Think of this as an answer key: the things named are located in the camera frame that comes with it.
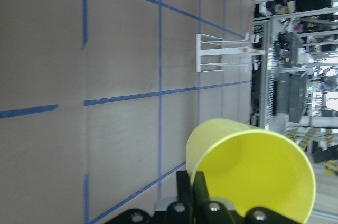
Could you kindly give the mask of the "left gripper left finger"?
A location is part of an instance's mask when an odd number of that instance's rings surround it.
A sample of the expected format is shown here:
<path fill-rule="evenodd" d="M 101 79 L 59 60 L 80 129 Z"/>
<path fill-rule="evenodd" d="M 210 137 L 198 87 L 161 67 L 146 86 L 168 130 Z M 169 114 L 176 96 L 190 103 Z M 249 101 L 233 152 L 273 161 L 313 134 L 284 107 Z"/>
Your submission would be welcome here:
<path fill-rule="evenodd" d="M 193 193 L 187 170 L 176 172 L 177 201 L 193 204 Z"/>

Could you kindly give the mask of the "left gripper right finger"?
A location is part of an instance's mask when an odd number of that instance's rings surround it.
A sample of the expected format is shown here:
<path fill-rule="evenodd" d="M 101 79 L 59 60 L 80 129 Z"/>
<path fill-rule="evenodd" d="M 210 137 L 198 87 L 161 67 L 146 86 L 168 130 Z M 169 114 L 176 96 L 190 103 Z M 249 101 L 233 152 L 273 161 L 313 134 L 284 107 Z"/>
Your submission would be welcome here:
<path fill-rule="evenodd" d="M 202 171 L 197 171 L 193 181 L 194 202 L 197 206 L 202 206 L 210 201 L 206 178 Z"/>

